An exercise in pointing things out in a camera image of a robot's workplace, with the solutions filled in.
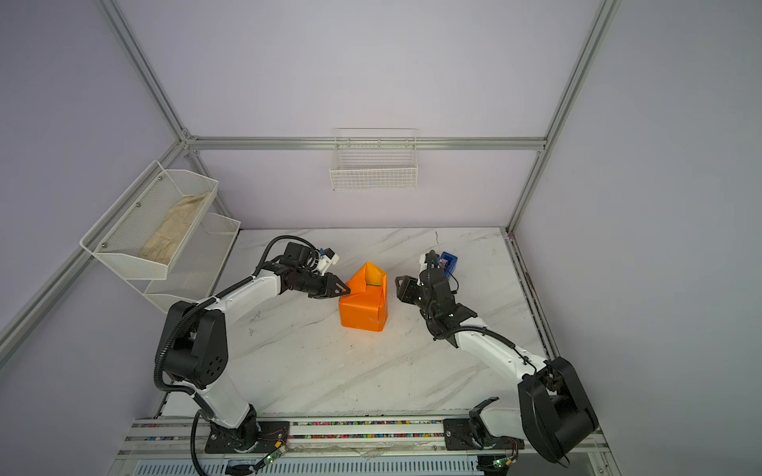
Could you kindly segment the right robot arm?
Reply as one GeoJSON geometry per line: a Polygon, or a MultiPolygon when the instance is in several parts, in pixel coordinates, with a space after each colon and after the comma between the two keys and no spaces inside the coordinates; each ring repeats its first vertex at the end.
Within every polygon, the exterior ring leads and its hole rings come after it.
{"type": "Polygon", "coordinates": [[[571,362],[533,354],[489,328],[476,311],[456,301],[443,270],[397,277],[395,288],[401,303],[418,307],[434,340],[470,354],[515,386],[516,409],[490,397],[470,410],[471,444],[492,449],[500,440],[523,440],[545,460],[562,464],[597,430],[597,415],[571,362]]]}

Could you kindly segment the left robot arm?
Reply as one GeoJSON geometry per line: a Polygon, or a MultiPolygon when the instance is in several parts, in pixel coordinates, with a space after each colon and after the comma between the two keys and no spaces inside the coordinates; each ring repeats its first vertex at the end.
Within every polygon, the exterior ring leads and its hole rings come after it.
{"type": "Polygon", "coordinates": [[[256,410],[226,371],[229,328],[287,291],[310,299],[349,295],[349,286],[329,271],[337,263],[339,255],[331,248],[280,235],[268,243],[249,276],[202,301],[171,305],[154,359],[155,387],[190,396],[212,429],[241,449],[256,444],[256,410]]]}

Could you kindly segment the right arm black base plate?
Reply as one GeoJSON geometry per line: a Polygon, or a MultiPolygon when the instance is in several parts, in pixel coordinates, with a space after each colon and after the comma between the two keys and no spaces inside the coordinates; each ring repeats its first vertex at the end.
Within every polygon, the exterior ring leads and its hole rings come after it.
{"type": "Polygon", "coordinates": [[[525,443],[520,438],[493,436],[486,426],[474,418],[446,418],[444,444],[447,450],[522,450],[525,443]]]}

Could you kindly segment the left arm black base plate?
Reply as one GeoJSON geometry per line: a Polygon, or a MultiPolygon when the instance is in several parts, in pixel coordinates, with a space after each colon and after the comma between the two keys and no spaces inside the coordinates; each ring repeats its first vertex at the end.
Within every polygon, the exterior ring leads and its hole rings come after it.
{"type": "Polygon", "coordinates": [[[258,420],[256,424],[242,426],[238,430],[211,424],[204,452],[266,454],[275,450],[278,443],[286,444],[290,428],[291,424],[287,420],[258,420]]]}

